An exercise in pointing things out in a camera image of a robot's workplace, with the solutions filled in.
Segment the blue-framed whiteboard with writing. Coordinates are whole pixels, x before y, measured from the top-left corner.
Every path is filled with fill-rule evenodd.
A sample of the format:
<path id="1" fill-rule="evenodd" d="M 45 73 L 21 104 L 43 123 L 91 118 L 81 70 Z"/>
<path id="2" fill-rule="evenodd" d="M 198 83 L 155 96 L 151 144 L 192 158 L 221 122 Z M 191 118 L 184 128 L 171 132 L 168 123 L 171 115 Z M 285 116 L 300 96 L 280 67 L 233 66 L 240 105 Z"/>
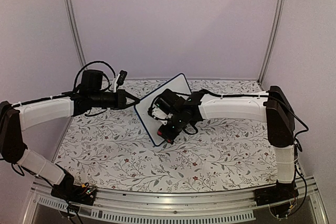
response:
<path id="1" fill-rule="evenodd" d="M 191 94 L 191 88 L 187 82 L 186 76 L 183 73 L 179 73 L 177 76 L 165 81 L 149 94 L 145 95 L 140 100 L 140 103 L 134 106 L 144 129 L 155 147 L 158 147 L 165 142 L 163 138 L 157 135 L 157 131 L 162 125 L 162 122 L 149 116 L 148 109 L 156 107 L 154 104 L 152 105 L 153 100 L 166 89 L 180 93 L 179 96 L 183 98 L 187 98 Z"/>

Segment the red whiteboard eraser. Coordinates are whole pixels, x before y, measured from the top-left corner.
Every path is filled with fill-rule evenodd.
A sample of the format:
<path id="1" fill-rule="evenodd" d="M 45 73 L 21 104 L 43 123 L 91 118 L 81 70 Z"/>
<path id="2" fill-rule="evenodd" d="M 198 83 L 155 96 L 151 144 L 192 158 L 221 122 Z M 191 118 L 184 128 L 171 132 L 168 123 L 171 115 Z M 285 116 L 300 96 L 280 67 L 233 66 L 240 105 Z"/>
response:
<path id="1" fill-rule="evenodd" d="M 165 133 L 161 132 L 160 130 L 157 131 L 157 135 L 164 139 L 167 143 L 173 144 L 174 140 L 170 137 L 168 137 Z"/>

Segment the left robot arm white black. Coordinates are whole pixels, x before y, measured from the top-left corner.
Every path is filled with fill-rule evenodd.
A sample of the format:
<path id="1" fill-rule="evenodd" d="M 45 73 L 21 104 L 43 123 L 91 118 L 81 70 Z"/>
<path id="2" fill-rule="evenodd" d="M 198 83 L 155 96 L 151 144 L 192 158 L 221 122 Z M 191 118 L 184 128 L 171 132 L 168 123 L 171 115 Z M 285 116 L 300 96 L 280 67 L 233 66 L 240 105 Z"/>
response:
<path id="1" fill-rule="evenodd" d="M 51 184 L 67 200 L 78 195 L 74 177 L 53 163 L 51 152 L 56 149 L 52 139 L 60 137 L 60 124 L 76 116 L 90 116 L 90 110 L 124 110 L 139 99 L 120 87 L 127 72 L 121 70 L 106 88 L 104 73 L 86 70 L 75 80 L 72 90 L 36 100 L 1 102 L 1 157 L 4 161 L 38 176 Z"/>

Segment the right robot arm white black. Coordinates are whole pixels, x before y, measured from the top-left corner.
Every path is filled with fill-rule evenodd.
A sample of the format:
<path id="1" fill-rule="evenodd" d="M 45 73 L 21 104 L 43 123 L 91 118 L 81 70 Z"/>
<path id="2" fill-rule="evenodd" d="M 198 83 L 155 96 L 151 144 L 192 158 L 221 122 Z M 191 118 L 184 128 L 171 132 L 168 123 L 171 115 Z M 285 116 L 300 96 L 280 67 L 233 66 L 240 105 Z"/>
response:
<path id="1" fill-rule="evenodd" d="M 216 94 L 202 89 L 184 95 L 170 89 L 158 94 L 148 115 L 162 123 L 157 135 L 172 144 L 187 126 L 207 119 L 247 119 L 266 124 L 269 144 L 277 162 L 277 182 L 271 190 L 276 201 L 284 200 L 295 186 L 293 109 L 278 86 L 251 94 Z"/>

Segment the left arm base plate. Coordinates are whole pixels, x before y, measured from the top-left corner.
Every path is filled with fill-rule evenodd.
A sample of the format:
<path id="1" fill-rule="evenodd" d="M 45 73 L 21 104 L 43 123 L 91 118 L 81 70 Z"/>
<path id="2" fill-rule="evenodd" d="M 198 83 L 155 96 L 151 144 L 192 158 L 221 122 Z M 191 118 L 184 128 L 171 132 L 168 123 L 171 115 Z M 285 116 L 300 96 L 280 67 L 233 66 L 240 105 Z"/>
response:
<path id="1" fill-rule="evenodd" d="M 83 185 L 74 185 L 73 183 L 53 185 L 51 195 L 67 202 L 93 206 L 97 195 L 97 187 L 90 186 L 88 183 Z"/>

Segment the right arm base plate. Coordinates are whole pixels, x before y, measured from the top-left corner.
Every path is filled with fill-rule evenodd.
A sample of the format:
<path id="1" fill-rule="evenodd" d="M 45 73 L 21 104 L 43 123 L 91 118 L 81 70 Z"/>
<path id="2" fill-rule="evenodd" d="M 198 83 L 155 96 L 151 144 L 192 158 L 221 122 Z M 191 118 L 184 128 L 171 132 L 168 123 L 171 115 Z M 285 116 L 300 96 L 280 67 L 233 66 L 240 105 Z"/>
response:
<path id="1" fill-rule="evenodd" d="M 276 184 L 270 187 L 255 189 L 254 201 L 257 206 L 264 206 L 269 204 L 275 204 L 281 201 L 292 200 L 292 204 L 297 203 L 299 192 L 295 182 L 290 184 L 280 183 L 276 181 Z"/>

